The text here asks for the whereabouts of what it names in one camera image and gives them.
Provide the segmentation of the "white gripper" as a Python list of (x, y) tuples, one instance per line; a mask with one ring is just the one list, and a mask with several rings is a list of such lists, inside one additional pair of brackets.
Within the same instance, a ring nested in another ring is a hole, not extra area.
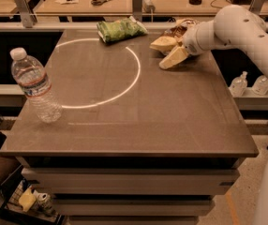
[(150, 44), (150, 48), (160, 51), (171, 51), (160, 63), (162, 69), (172, 68), (188, 58), (188, 54), (199, 55), (214, 48), (214, 24), (200, 22), (187, 28), (183, 36), (183, 46), (176, 46), (174, 37), (162, 36)]

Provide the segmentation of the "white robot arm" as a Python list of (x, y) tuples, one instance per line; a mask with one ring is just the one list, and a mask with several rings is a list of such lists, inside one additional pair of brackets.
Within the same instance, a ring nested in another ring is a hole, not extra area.
[(222, 8), (209, 22), (190, 25), (177, 46), (159, 63), (162, 69), (172, 68), (189, 55), (210, 50), (239, 49), (268, 78), (268, 34), (265, 22), (244, 7)]

